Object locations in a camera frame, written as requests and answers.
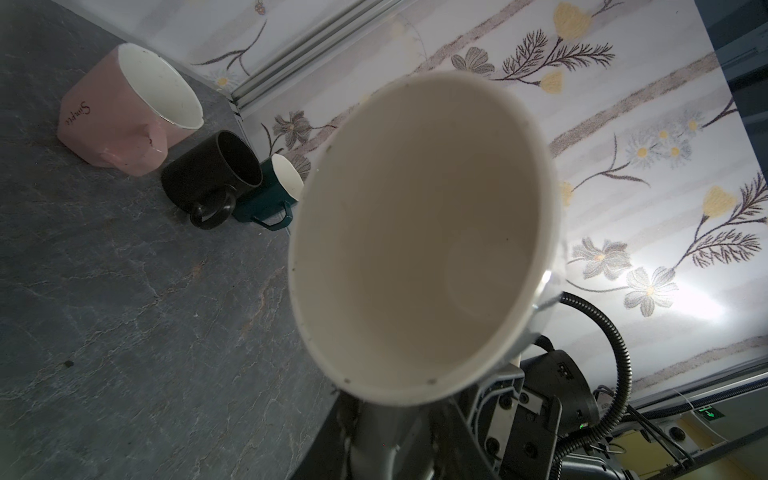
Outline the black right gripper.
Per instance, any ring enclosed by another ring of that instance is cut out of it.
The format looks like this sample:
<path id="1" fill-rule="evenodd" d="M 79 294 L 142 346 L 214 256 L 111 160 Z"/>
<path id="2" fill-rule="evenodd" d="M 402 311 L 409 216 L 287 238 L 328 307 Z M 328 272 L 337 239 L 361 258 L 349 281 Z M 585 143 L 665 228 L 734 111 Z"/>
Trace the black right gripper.
<path id="1" fill-rule="evenodd" d="M 600 422 L 573 359 L 551 350 L 507 365 L 469 394 L 471 434 L 498 479 L 546 479 L 557 443 Z"/>

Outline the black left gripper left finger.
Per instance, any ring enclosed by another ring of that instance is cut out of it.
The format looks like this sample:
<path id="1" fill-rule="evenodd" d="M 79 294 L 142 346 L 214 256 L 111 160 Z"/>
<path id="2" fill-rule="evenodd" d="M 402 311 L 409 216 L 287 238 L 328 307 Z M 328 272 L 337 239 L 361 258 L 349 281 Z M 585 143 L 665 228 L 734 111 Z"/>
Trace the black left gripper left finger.
<path id="1" fill-rule="evenodd" d="M 350 449 L 359 413 L 360 401 L 341 392 L 291 479 L 351 479 Z"/>

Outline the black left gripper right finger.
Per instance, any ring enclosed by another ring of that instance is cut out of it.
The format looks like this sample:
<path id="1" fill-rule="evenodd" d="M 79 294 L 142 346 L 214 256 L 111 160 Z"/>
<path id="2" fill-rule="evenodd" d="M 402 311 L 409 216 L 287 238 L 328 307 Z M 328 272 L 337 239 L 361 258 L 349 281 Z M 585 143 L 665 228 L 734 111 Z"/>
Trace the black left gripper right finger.
<path id="1" fill-rule="evenodd" d="M 453 400 L 428 410 L 434 479 L 498 479 Z"/>

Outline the grey mug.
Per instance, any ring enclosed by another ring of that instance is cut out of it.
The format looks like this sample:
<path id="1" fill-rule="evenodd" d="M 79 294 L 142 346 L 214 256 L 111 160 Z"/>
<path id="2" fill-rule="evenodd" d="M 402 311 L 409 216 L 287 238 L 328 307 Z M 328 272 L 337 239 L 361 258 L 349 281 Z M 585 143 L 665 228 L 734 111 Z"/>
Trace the grey mug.
<path id="1" fill-rule="evenodd" d="M 288 273 L 304 345 L 351 408 L 345 477 L 392 478 L 425 413 L 455 455 L 453 396 L 531 345 L 562 293 L 559 187 L 523 102 L 471 73 L 394 81 L 329 139 Z"/>

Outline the dark teal mug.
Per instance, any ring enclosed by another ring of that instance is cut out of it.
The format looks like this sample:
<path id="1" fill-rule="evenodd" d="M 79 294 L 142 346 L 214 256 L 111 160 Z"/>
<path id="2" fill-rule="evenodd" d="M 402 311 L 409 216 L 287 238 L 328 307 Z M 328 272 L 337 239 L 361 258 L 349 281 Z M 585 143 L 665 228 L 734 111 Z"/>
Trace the dark teal mug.
<path id="1" fill-rule="evenodd" d="M 261 171 L 262 183 L 237 200 L 233 217 L 270 231 L 285 229 L 293 220 L 292 207 L 299 201 L 304 181 L 294 165 L 280 154 L 264 161 Z"/>

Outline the black mug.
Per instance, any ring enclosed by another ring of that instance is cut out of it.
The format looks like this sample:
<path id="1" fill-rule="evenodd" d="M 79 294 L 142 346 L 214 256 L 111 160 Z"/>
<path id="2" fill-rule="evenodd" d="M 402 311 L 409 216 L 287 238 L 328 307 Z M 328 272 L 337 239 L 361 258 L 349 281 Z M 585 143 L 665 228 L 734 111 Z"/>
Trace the black mug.
<path id="1" fill-rule="evenodd" d="M 224 223 L 237 200 L 261 185 L 260 163 L 238 135 L 222 130 L 165 167 L 166 196 L 202 230 Z"/>

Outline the pink mug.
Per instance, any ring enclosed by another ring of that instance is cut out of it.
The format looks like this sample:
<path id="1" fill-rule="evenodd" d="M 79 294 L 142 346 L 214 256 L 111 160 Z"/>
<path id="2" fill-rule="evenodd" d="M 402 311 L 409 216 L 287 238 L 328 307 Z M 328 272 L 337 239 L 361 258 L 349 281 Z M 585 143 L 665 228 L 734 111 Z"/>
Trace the pink mug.
<path id="1" fill-rule="evenodd" d="M 57 138 L 92 166 L 140 177 L 203 125 L 202 105 L 181 74 L 156 53 L 123 43 L 64 95 Z"/>

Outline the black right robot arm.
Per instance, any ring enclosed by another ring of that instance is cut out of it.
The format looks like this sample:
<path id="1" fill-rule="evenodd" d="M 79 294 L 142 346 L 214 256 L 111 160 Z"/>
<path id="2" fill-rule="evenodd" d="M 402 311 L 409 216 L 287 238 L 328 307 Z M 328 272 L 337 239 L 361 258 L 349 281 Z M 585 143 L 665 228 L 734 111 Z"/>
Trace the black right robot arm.
<path id="1" fill-rule="evenodd" d="M 588 463 L 568 456 L 611 437 L 625 414 L 672 450 L 674 473 L 698 467 L 693 455 L 630 406 L 630 355 L 614 323 L 580 296 L 563 293 L 559 301 L 592 320 L 608 340 L 616 363 L 608 406 L 599 407 L 574 360 L 541 335 L 535 343 L 542 355 L 502 368 L 461 396 L 469 441 L 463 450 L 470 456 L 459 463 L 463 477 L 558 479 L 564 472 L 593 473 Z"/>

